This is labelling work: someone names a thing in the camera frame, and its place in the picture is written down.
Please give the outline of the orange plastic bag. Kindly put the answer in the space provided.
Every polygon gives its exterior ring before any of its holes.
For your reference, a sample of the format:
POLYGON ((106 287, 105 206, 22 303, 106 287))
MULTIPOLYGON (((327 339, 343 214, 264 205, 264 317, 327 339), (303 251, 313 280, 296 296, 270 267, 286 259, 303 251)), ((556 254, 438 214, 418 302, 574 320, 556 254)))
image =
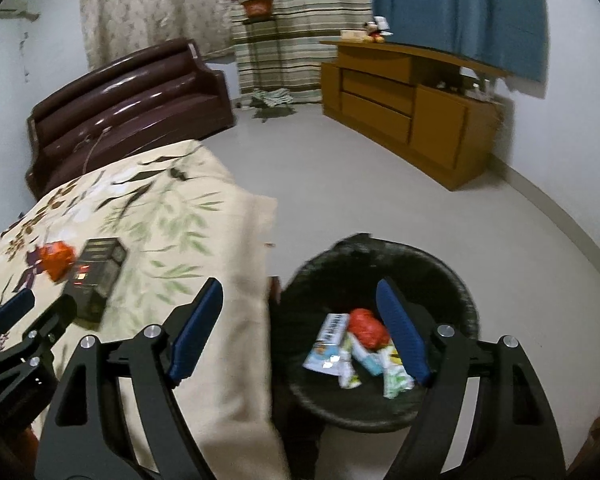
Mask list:
POLYGON ((54 282, 62 281, 76 261, 74 248, 62 240, 47 243, 40 248, 43 271, 54 282))

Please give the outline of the black cigarette box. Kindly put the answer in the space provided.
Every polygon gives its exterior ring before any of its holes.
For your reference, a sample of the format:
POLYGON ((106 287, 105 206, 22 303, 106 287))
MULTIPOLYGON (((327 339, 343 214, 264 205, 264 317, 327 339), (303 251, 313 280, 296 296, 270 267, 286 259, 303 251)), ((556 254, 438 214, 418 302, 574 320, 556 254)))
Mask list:
POLYGON ((117 237, 90 238, 69 272, 64 294, 76 302, 76 317, 99 324, 128 251, 117 237))

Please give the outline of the white green wrapper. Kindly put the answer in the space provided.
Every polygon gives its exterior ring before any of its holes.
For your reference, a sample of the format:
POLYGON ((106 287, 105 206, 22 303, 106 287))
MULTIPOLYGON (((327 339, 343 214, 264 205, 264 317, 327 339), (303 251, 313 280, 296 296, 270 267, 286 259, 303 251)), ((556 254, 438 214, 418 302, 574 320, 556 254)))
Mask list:
POLYGON ((384 376, 384 398, 395 399, 400 394, 412 390, 415 387, 414 378, 407 374, 398 350, 389 342, 379 351, 384 376))

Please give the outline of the red crumpled bag in bin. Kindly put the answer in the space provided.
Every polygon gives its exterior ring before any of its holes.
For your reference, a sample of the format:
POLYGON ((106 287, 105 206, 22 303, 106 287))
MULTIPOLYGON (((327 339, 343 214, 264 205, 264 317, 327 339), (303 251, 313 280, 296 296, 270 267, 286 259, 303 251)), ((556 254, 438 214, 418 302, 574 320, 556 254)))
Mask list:
POLYGON ((367 309, 358 308, 350 312, 348 331, 370 351, 385 348, 390 341, 385 325, 367 309))

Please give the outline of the floral beige tablecloth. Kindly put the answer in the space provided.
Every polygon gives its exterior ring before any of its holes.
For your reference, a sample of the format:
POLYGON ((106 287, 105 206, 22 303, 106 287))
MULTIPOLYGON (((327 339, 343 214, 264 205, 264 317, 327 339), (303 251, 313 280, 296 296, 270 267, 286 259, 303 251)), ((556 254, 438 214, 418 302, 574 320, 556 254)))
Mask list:
POLYGON ((83 336, 130 338, 217 278, 222 312, 193 376, 176 388, 178 406, 218 478, 286 478, 268 357, 265 241, 275 208, 196 141, 122 159, 48 192, 0 235, 0 304, 29 287, 41 313, 61 294, 38 263, 45 244, 120 240, 128 256, 102 320, 72 323, 53 348, 62 372, 83 336))

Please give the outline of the white blue snack packet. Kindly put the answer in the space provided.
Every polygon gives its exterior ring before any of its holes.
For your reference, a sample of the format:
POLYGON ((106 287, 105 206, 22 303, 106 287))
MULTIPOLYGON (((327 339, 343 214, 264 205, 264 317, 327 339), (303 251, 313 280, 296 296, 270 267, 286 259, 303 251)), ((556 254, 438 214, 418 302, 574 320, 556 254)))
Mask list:
POLYGON ((348 326, 347 313, 326 315, 302 367, 310 372, 339 376, 344 370, 344 363, 351 357, 347 347, 348 326))

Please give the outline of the dark brown leather sofa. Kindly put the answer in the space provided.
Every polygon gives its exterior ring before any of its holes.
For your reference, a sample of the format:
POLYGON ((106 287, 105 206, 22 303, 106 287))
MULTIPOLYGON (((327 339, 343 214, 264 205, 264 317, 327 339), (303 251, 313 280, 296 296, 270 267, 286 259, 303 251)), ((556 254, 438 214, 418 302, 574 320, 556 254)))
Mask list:
POLYGON ((26 182, 41 198, 125 157, 233 127, 225 77, 196 42, 168 40, 66 84, 32 108, 26 182))

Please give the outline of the black metal plant stand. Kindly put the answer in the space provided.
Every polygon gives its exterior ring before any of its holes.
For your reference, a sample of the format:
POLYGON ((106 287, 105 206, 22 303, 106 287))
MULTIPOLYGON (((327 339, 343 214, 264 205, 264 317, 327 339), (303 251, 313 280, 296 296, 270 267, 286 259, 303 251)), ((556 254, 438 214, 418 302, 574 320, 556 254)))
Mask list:
MULTIPOLYGON (((245 18, 242 24, 245 26, 249 44, 249 57, 253 71, 252 91, 254 89, 275 90, 287 88, 276 16, 273 14, 270 18, 264 20, 248 20, 248 18, 245 18)), ((272 118, 288 117, 296 112, 292 103, 288 107, 252 108, 254 109, 254 118, 259 118, 262 122, 272 118)))

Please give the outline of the wooden TV cabinet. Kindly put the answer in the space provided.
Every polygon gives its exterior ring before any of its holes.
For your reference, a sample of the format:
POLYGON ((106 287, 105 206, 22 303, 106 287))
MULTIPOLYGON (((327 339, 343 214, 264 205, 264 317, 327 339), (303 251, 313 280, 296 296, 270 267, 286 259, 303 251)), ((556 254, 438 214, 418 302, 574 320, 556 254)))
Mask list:
POLYGON ((463 74, 504 70, 434 49, 332 40, 321 67, 323 112, 450 191, 488 166, 503 118, 500 103, 463 96, 463 74))

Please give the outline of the striped cloth on stand shelf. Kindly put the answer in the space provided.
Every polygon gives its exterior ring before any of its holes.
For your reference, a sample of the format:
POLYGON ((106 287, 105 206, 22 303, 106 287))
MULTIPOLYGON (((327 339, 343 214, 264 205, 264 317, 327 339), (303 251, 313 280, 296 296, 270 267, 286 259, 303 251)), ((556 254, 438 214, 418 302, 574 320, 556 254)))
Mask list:
POLYGON ((250 105, 257 108, 273 108, 279 106, 291 106, 294 102, 287 88, 275 90, 254 89, 251 93, 250 105))

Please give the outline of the white router on cabinet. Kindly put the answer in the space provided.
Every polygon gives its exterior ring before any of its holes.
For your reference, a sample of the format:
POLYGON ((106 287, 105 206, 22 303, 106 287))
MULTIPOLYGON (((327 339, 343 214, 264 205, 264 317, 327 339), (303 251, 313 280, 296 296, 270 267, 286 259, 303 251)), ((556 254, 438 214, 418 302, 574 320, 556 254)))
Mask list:
POLYGON ((463 96, 480 102, 496 100, 495 87, 498 78, 487 74, 463 74, 463 96))

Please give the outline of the beige patterned curtain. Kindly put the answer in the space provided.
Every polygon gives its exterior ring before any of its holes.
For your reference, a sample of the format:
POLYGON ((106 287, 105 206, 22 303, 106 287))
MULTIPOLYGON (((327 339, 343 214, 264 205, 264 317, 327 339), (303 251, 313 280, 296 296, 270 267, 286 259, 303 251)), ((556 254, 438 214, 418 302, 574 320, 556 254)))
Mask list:
POLYGON ((206 58, 233 51, 228 0, 80 0, 84 48, 94 70, 166 40, 195 40, 206 58))

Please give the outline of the blue curtain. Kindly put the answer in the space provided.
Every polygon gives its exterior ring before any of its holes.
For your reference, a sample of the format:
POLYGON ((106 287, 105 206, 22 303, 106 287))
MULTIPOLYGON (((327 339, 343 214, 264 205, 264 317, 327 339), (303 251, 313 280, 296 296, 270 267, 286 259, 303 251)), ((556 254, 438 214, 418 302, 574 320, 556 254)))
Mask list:
POLYGON ((548 50, 546 0, 372 0, 395 44, 470 58, 542 82, 548 50))

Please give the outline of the Mickey Mouse plush toy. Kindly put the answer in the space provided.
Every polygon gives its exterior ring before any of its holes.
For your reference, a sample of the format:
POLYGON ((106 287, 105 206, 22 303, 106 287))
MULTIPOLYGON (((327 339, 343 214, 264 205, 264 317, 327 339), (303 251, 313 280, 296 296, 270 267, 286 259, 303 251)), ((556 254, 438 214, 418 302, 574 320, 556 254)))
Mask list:
POLYGON ((364 24, 365 42, 373 42, 374 44, 383 44, 389 37, 393 35, 390 30, 387 19, 384 16, 377 15, 364 24))

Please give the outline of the striped curtain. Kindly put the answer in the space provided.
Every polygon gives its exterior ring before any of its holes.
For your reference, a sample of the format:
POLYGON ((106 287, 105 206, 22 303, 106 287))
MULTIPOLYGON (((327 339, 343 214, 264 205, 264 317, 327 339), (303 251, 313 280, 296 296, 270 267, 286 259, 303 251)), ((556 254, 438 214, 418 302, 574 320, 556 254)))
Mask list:
MULTIPOLYGON (((338 39, 343 29, 360 28, 372 14, 370 0, 274 0, 273 14, 278 19, 285 81, 294 104, 320 102, 321 65, 335 58, 335 49, 326 42, 338 39)), ((242 24, 247 17, 240 3, 234 4, 230 18, 240 100, 246 105, 253 71, 242 24)))

